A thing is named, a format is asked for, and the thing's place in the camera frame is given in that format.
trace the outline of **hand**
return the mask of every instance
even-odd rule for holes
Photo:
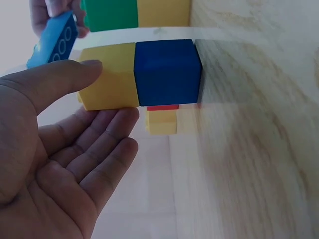
[[[38,36],[45,29],[51,17],[73,10],[79,31],[79,38],[85,37],[89,29],[84,25],[85,11],[80,8],[81,0],[30,0],[31,22],[33,31]]]
[[[88,239],[134,159],[136,108],[38,128],[37,115],[93,83],[100,62],[57,61],[0,78],[0,237]]]

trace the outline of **fingers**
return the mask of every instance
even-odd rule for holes
[[[136,108],[121,109],[117,112],[104,133],[66,167],[74,174],[77,182],[97,167],[122,139],[130,135],[138,118],[139,112]]]
[[[99,111],[91,125],[69,147],[51,156],[51,160],[66,167],[73,159],[83,154],[105,131],[117,110]]]
[[[80,182],[80,186],[93,200],[98,214],[130,167],[137,151],[136,141],[131,138],[123,139],[113,152]]]
[[[1,78],[1,84],[19,91],[37,114],[62,96],[92,84],[102,72],[100,61],[56,61]]]
[[[59,16],[68,10],[68,5],[72,0],[45,0],[50,17]]]
[[[47,155],[50,157],[70,146],[90,126],[97,113],[97,111],[86,111],[82,107],[61,122],[41,127],[39,137]]]
[[[58,163],[51,161],[36,175],[39,187],[61,208],[76,224],[75,230],[81,231],[81,238],[90,238],[97,211],[87,194],[79,187],[71,173]]]
[[[44,0],[30,0],[30,13],[33,31],[40,36],[50,19]]]

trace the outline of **block tower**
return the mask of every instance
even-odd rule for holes
[[[82,0],[81,7],[85,24],[97,32],[189,26],[190,4],[190,0]],[[49,20],[27,66],[68,59],[76,37],[72,12]],[[197,103],[202,64],[191,39],[83,49],[78,60],[90,59],[100,60],[103,72],[78,92],[86,110],[145,106],[148,132],[170,135],[177,132],[179,105]]]

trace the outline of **green block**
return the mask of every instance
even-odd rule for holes
[[[91,32],[138,27],[137,0],[82,0]]]

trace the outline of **stacked blocks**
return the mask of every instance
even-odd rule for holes
[[[138,27],[136,0],[82,0],[91,32]]]
[[[82,0],[91,32],[189,26],[191,0]]]
[[[79,92],[86,110],[117,109],[139,105],[134,79],[135,44],[119,44],[84,49],[79,61],[100,60],[101,76]]]
[[[147,111],[146,130],[150,135],[177,133],[177,110]]]
[[[139,27],[189,26],[190,0],[137,0]]]
[[[136,43],[140,106],[197,103],[202,65],[191,39]]]
[[[77,36],[78,31],[71,11],[50,19],[40,41],[34,47],[27,68],[68,59]]]

